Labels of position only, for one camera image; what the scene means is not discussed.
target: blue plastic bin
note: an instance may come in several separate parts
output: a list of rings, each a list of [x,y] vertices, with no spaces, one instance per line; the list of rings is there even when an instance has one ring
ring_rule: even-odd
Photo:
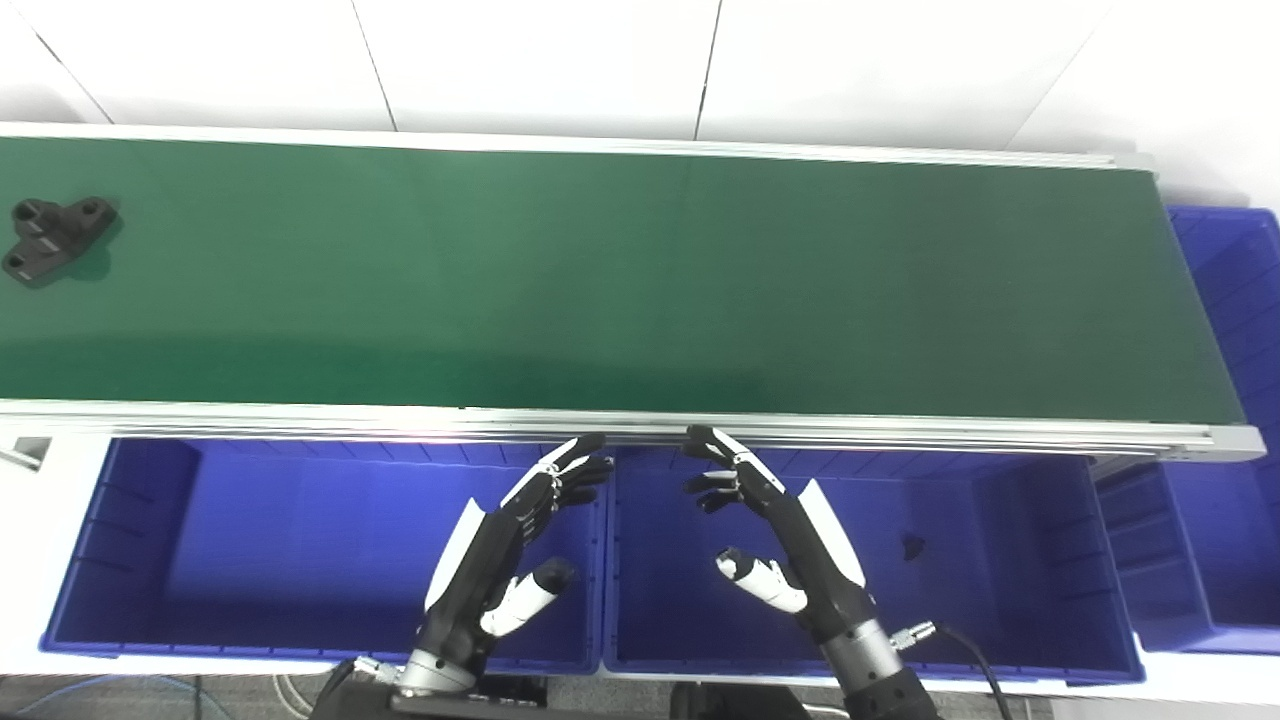
[[[403,661],[463,505],[497,506],[543,450],[115,441],[42,647]],[[526,550],[522,570],[559,555],[579,578],[498,644],[492,671],[598,667],[603,503]]]
[[[1271,454],[1100,486],[1147,650],[1280,653],[1280,231],[1267,210],[1170,208],[1249,423]]]
[[[950,452],[762,451],[792,491],[819,478],[895,630],[945,621],[1006,679],[1143,679],[1087,461]],[[735,588],[714,555],[781,557],[741,505],[704,516],[678,492],[705,469],[673,448],[617,455],[604,665],[618,673],[829,675],[794,619]],[[906,653],[927,676],[980,679],[945,638]]]

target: mechanical part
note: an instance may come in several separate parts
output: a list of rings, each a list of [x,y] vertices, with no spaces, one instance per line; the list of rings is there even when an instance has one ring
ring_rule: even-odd
[[[902,670],[902,660],[878,620],[868,620],[836,635],[820,650],[845,694],[867,689]]]
[[[831,665],[850,717],[937,717],[919,678],[902,665],[881,628],[858,553],[817,480],[796,497],[755,454],[707,425],[690,425],[684,450],[723,468],[685,483],[685,492],[700,495],[699,507],[716,512],[742,502],[777,534],[786,565],[728,548],[717,556],[717,568],[742,589],[795,615]]]
[[[403,696],[471,689],[498,638],[564,591],[573,568],[561,559],[525,578],[512,575],[525,547],[557,511],[595,500],[593,486],[613,471],[612,459],[591,455],[603,446],[599,433],[564,442],[525,473],[493,512],[467,502],[431,575],[417,642],[394,680]]]
[[[10,214],[18,245],[5,254],[4,270],[28,286],[83,255],[115,219],[115,209],[101,197],[67,208],[27,199]]]
[[[937,628],[933,623],[920,623],[893,633],[890,635],[888,642],[893,646],[893,650],[902,652],[920,641],[929,639],[936,632]]]

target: black finger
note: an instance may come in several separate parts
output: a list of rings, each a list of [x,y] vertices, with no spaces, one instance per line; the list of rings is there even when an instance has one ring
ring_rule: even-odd
[[[680,446],[680,451],[690,457],[696,457],[699,460],[710,460],[712,462],[716,462],[721,468],[733,466],[732,457],[726,457],[723,452],[710,447],[704,442],[689,441],[685,445]]]
[[[726,505],[737,502],[736,492],[709,492],[698,498],[698,506],[703,509],[703,512],[710,515]]]
[[[588,457],[585,462],[561,475],[561,483],[568,484],[596,484],[603,483],[613,471],[613,459],[604,456]]]
[[[712,470],[696,478],[685,480],[685,492],[698,495],[709,489],[737,489],[737,473],[732,470]]]
[[[539,565],[531,575],[538,587],[552,594],[559,594],[564,592],[564,588],[573,582],[573,577],[577,575],[577,570],[573,565],[563,557],[552,557],[547,562]]]
[[[522,523],[522,529],[525,534],[525,544],[529,544],[538,539],[538,536],[543,534],[547,525],[552,521],[552,514],[556,511],[553,503],[548,502],[538,507],[538,511],[525,519]]]
[[[604,447],[604,433],[579,436],[549,452],[544,460],[563,470],[570,462]]]
[[[591,502],[595,502],[595,497],[596,497],[595,488],[586,488],[586,487],[573,488],[562,495],[557,505],[559,505],[561,507],[570,507],[572,505],[589,505]]]

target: black metal part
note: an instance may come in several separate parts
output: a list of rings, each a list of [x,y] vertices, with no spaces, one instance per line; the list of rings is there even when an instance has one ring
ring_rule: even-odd
[[[4,270],[26,284],[79,258],[115,220],[111,204],[86,197],[68,206],[27,199],[13,206],[18,245],[5,254]]]

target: white panel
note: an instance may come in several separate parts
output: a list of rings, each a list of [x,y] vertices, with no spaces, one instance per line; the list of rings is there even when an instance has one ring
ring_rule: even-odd
[[[1280,5],[1125,0],[1018,133],[1140,151],[1166,200],[1280,209]]]
[[[692,138],[716,0],[358,0],[399,129]]]
[[[389,129],[348,0],[14,0],[116,123]]]
[[[1004,147],[1114,0],[724,0],[703,140]]]
[[[0,120],[74,123],[105,119],[41,45],[31,26],[6,0],[0,0]]]

